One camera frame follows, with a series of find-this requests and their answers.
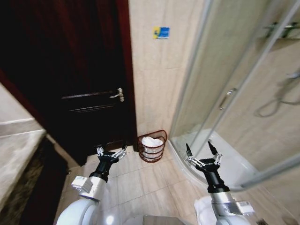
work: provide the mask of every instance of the shower door handle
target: shower door handle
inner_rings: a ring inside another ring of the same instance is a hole
[[[224,98],[222,99],[220,105],[219,105],[219,110],[223,110],[224,108],[224,103],[226,102],[226,99],[228,97],[230,97],[237,89],[236,88],[232,88],[231,90],[227,91],[226,95],[224,96]]]

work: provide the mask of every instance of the countertop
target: countertop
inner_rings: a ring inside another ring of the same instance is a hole
[[[45,135],[40,129],[0,137],[0,211]]]

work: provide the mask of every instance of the wire basket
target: wire basket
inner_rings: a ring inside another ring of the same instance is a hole
[[[142,144],[143,137],[158,138],[163,141],[163,144],[157,147],[149,147]],[[161,159],[164,153],[165,142],[167,140],[167,133],[164,130],[159,130],[153,133],[142,135],[138,137],[139,154],[142,160],[147,163],[155,163]]]

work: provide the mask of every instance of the beige floor tile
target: beige floor tile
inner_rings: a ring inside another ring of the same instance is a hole
[[[200,185],[195,185],[191,182],[198,198],[202,198],[204,196],[210,195],[207,191],[207,184],[203,184],[202,186]]]
[[[157,191],[167,186],[159,165],[145,167],[140,169],[139,172],[145,194]]]
[[[72,190],[72,191],[66,191],[61,196],[61,208],[60,210],[65,210],[71,203],[75,202],[76,200],[80,199],[80,196],[78,195],[78,191]]]
[[[92,163],[82,166],[81,171],[80,171],[81,176],[89,177],[90,174],[96,170],[98,165],[99,165],[99,161],[92,162]]]
[[[100,211],[98,213],[97,225],[121,225],[119,207]]]
[[[126,152],[127,152],[127,153],[130,153],[130,152],[133,152],[133,151],[134,151],[134,149],[133,149],[133,146],[132,146],[132,145],[127,146],[127,148],[126,148]]]
[[[65,191],[74,190],[74,188],[71,186],[71,183],[73,182],[76,176],[83,175],[82,168],[80,166],[71,168],[70,172],[71,173],[66,176]]]
[[[186,221],[188,221],[189,223],[191,223],[192,225],[197,225],[197,224],[198,224],[196,213],[193,213],[193,214],[191,214],[191,215],[188,215],[188,216],[184,217],[184,219],[185,219]]]
[[[162,162],[159,166],[167,185],[176,184],[186,179],[173,160]]]
[[[264,219],[268,224],[284,225],[283,218],[292,218],[292,215],[263,187],[254,187],[233,195],[236,199],[251,203],[255,210],[255,215],[251,217],[252,222]]]
[[[139,171],[133,171],[117,177],[119,203],[124,203],[144,195]]]
[[[169,189],[181,217],[195,213],[194,201],[198,199],[198,195],[190,181],[170,185]]]
[[[165,150],[164,150],[164,155],[167,159],[173,159],[173,156],[170,152],[171,150],[169,149],[168,145],[165,145]]]
[[[119,204],[117,178],[109,178],[106,183],[103,198],[100,202],[99,210],[107,210]]]
[[[179,213],[175,202],[167,187],[147,194],[148,214],[154,216],[178,217]]]
[[[109,175],[108,178],[111,177],[116,177],[119,174],[119,167],[118,167],[118,163],[114,163],[111,166],[111,169],[109,170]]]
[[[97,154],[88,156],[86,160],[86,164],[94,163],[94,162],[99,162]]]
[[[118,166],[118,175],[122,175],[140,169],[141,159],[137,152],[130,152],[116,165]]]
[[[133,217],[149,214],[146,197],[142,196],[119,205],[121,224]]]

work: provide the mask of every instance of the door frame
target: door frame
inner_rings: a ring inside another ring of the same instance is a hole
[[[116,0],[118,10],[118,21],[120,25],[120,36],[122,55],[125,66],[125,96],[128,101],[129,118],[127,120],[131,124],[127,130],[131,137],[134,151],[138,151],[137,145],[137,127],[136,127],[136,114],[135,114],[135,90],[133,78],[133,65],[131,53],[131,36],[130,36],[130,20],[129,20],[129,6],[128,0]],[[56,134],[55,128],[39,113],[39,111],[30,103],[30,101],[19,91],[19,89],[5,76],[4,72],[0,69],[0,82],[2,85],[23,105],[23,107],[46,129],[46,131],[60,143],[59,135]],[[115,148],[116,144],[108,146],[108,150]],[[86,162],[86,159],[77,160],[80,165]]]

